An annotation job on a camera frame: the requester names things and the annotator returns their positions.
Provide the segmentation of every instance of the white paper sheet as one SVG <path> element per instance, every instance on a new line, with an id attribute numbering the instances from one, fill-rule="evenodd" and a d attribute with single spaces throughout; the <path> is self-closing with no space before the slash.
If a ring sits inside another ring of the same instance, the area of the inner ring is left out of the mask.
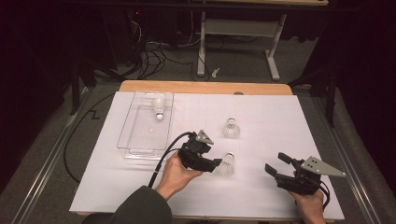
<path id="1" fill-rule="evenodd" d="M 127 160 L 117 148 L 133 96 L 132 92 L 117 92 L 114 97 L 70 211 L 114 212 L 132 192 L 149 183 L 156 161 Z M 291 196 L 264 171 L 268 163 L 279 173 L 292 175 L 293 167 L 279 160 L 278 152 L 298 160 L 309 156 L 320 159 L 296 96 L 176 93 L 173 110 L 169 144 L 184 132 L 203 129 L 215 143 L 204 154 L 206 158 L 223 158 L 232 152 L 235 159 L 233 176 L 204 173 L 169 200 L 174 216 L 299 217 Z M 238 139 L 222 134 L 229 118 L 240 126 Z M 180 139 L 175 148 L 187 139 Z M 325 217 L 344 219 L 329 178 L 323 176 L 322 180 L 332 196 Z"/>

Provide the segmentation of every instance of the wooden table edge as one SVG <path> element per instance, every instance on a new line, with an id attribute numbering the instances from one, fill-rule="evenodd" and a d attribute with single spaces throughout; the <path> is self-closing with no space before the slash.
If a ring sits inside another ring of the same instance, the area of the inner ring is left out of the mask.
<path id="1" fill-rule="evenodd" d="M 174 93 L 206 93 L 245 95 L 293 95 L 287 84 L 193 82 L 193 81 L 123 81 L 120 91 L 170 91 Z"/>

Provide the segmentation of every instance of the dark sleeve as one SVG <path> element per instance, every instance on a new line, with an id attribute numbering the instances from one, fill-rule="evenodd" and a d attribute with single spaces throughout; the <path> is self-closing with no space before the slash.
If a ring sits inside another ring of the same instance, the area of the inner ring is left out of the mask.
<path id="1" fill-rule="evenodd" d="M 123 202 L 109 224 L 172 224 L 172 211 L 154 189 L 141 187 Z"/>

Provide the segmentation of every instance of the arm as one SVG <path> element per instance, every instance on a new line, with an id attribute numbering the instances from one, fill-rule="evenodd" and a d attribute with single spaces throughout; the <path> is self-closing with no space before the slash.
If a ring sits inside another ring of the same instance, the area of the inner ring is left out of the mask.
<path id="1" fill-rule="evenodd" d="M 300 214 L 306 224 L 325 224 L 323 217 L 323 193 L 318 190 L 313 195 L 300 195 L 288 191 L 296 200 Z"/>
<path id="2" fill-rule="evenodd" d="M 163 177 L 154 190 L 141 187 L 120 205 L 111 217 L 110 224 L 171 224 L 172 211 L 166 201 L 203 172 L 187 170 L 174 153 L 166 162 Z"/>

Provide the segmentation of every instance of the hand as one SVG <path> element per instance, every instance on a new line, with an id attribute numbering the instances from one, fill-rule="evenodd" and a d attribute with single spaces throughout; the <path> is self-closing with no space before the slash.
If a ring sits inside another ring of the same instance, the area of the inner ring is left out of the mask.
<path id="1" fill-rule="evenodd" d="M 288 193 L 296 200 L 305 224 L 326 223 L 323 217 L 323 193 L 319 189 L 313 195 Z"/>
<path id="2" fill-rule="evenodd" d="M 174 194 L 183 190 L 202 171 L 187 170 L 181 163 L 177 151 L 166 162 L 160 185 L 155 189 L 168 201 Z"/>

